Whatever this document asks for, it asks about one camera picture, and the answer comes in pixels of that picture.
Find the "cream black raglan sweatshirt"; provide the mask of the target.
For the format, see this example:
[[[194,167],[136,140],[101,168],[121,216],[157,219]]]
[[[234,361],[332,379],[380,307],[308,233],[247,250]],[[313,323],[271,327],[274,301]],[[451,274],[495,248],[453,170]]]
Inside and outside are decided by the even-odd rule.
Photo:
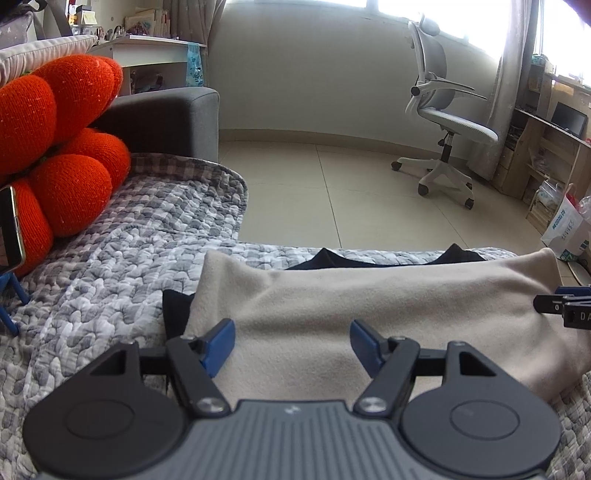
[[[553,253],[396,267],[263,270],[208,251],[192,295],[163,294],[168,337],[221,319],[236,340],[215,382],[242,399],[353,401],[369,378],[349,344],[362,320],[380,334],[442,349],[465,341],[543,399],[590,369],[590,335],[537,313],[561,283]]]

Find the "white blue paper bag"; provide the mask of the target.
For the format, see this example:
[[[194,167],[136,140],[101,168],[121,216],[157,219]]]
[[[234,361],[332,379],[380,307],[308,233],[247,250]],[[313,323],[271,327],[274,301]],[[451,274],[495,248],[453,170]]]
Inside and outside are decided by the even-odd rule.
[[[566,193],[541,237],[557,259],[576,261],[590,246],[590,197],[577,199],[576,185],[569,183]]]

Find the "grey checked quilted bedcover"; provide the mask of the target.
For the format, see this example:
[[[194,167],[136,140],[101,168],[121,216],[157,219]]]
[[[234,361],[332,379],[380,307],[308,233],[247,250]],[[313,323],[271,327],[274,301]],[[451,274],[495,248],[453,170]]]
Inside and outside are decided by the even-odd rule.
[[[314,255],[307,247],[242,243],[247,205],[242,176],[188,157],[136,154],[106,210],[62,243],[22,280],[30,301],[7,311],[20,327],[1,341],[1,475],[30,479],[22,440],[28,410],[120,340],[164,343],[162,294],[197,289],[214,250],[263,270],[283,270]],[[345,257],[386,267],[434,264],[435,252],[348,250]],[[590,475],[590,369],[548,399],[562,436],[549,475]]]

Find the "wooden desk shelf unit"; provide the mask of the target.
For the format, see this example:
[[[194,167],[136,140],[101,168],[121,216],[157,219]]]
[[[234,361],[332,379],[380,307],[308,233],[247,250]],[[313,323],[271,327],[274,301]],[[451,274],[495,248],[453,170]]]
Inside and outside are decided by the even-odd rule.
[[[558,102],[587,115],[584,140],[551,123]],[[526,219],[544,232],[569,183],[576,185],[577,199],[590,193],[590,88],[557,74],[546,57],[536,55],[492,184],[523,201],[528,206]]]

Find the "right grey curtain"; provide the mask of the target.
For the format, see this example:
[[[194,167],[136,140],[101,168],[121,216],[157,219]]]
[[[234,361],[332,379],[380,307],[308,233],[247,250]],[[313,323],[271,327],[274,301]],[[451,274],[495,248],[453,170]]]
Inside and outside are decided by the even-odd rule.
[[[486,110],[486,126],[497,133],[498,141],[494,145],[477,144],[467,164],[473,173],[488,181],[496,172],[522,82],[527,81],[530,71],[539,4],[539,1],[511,2],[511,22],[505,48]]]

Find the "grey curtain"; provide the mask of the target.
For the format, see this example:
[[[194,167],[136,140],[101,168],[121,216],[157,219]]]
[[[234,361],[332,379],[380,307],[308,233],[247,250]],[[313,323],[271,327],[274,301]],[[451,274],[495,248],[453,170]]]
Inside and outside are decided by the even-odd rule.
[[[224,10],[225,0],[164,0],[172,38],[207,45]]]
[[[539,1],[511,2],[511,22],[505,48],[486,110],[486,126],[497,133],[498,141],[494,145],[477,144],[467,164],[473,173],[488,181],[496,172],[522,82],[527,81],[530,71],[539,4]]]

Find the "black laptop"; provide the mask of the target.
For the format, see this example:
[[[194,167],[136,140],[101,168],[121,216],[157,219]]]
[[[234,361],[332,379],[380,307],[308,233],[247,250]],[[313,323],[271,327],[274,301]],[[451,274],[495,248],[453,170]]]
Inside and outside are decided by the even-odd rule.
[[[551,123],[581,140],[586,138],[587,115],[569,105],[558,102],[552,115]]]

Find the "blue stool phone stand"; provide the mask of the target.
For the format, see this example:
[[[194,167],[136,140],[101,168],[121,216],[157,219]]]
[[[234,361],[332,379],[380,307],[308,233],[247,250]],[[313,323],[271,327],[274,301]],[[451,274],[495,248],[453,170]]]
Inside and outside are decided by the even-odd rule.
[[[20,305],[27,305],[30,301],[30,296],[20,284],[16,275],[13,272],[1,275],[1,307],[0,315],[1,322],[12,337],[17,337],[20,333],[19,326],[12,319],[10,313],[5,308],[5,304],[11,306],[16,300],[19,300]]]

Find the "smartphone playing video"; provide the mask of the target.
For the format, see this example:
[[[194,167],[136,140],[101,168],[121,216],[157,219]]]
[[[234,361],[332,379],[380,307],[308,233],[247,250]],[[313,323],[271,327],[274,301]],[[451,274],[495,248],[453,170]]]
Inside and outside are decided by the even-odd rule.
[[[26,255],[14,188],[10,185],[3,187],[0,197],[0,270],[4,275],[19,268],[24,263]]]

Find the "red flower plush cushion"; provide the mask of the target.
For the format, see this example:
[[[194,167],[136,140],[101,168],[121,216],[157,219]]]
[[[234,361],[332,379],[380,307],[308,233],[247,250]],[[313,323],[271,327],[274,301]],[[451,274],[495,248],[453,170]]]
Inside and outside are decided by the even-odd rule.
[[[15,193],[24,276],[58,239],[75,236],[105,210],[131,167],[122,140],[91,128],[114,101],[123,73],[88,54],[52,60],[1,88],[1,184]]]

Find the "white grey office chair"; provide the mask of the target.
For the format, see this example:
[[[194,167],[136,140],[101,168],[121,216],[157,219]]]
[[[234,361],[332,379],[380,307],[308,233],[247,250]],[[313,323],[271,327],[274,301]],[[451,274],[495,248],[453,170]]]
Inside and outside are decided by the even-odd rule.
[[[418,193],[425,197],[430,192],[430,185],[444,176],[464,195],[464,206],[474,207],[472,179],[450,164],[453,140],[459,135],[482,144],[495,145],[498,134],[492,129],[449,113],[447,108],[457,96],[468,96],[485,100],[475,89],[448,78],[447,57],[443,46],[437,39],[440,28],[437,23],[423,17],[420,21],[408,23],[411,45],[415,52],[418,77],[411,88],[411,98],[406,113],[438,125],[445,132],[438,142],[442,152],[437,159],[416,159],[401,157],[391,164],[394,171],[404,166],[414,166],[426,170],[418,183]]]

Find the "white desk with shelves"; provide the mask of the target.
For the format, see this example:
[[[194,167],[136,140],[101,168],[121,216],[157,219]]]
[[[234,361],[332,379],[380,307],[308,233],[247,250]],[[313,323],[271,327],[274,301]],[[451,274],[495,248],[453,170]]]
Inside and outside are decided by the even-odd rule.
[[[91,48],[89,54],[110,58],[123,70],[119,95],[150,90],[204,87],[204,45],[162,37],[126,34]]]

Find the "left grey curtain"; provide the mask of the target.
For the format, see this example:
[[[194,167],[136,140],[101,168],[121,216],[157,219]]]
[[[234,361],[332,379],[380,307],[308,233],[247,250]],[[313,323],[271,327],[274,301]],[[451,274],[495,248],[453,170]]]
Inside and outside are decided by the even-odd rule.
[[[224,10],[225,0],[164,0],[172,38],[207,45]]]

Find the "grey white pillow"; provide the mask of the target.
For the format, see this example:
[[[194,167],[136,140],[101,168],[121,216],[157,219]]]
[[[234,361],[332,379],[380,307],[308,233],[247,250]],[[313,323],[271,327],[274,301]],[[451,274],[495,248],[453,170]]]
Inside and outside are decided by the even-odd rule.
[[[27,42],[0,51],[0,85],[55,59],[84,54],[98,41],[95,35],[75,35]]]

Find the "grey diaper bag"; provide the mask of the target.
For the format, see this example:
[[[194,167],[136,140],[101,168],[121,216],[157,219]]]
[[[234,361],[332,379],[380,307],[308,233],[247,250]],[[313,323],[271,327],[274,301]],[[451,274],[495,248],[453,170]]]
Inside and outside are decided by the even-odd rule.
[[[36,14],[48,9],[55,20],[59,34],[62,37],[72,36],[72,30],[65,14],[65,6],[60,1],[36,1],[37,7],[31,1],[1,0],[1,48],[20,45],[28,42],[28,30],[34,27],[38,40],[45,40],[44,28]]]

